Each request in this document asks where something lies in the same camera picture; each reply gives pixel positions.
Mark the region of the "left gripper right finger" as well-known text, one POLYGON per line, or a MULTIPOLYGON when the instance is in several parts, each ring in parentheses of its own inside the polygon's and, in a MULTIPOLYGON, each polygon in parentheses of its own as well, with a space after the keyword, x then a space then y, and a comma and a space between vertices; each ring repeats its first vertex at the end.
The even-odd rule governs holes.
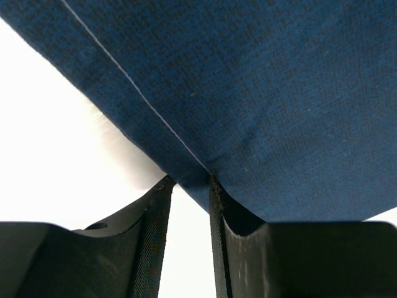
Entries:
POLYGON ((390 223, 268 223, 215 177, 209 203, 218 297, 396 296, 390 223))

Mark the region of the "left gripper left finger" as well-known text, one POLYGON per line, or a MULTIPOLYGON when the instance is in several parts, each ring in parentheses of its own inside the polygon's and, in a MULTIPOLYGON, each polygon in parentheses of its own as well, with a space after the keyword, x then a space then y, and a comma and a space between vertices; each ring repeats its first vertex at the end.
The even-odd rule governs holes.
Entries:
POLYGON ((2 297, 157 297, 174 182, 83 230, 1 223, 2 297))

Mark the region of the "navy whale placemat cloth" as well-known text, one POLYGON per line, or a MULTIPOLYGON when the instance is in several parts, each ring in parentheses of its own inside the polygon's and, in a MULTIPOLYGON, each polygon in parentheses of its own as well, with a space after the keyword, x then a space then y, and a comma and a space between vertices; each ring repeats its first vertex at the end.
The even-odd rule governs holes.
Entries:
POLYGON ((202 207, 396 207, 395 1, 2 1, 1 17, 202 207))

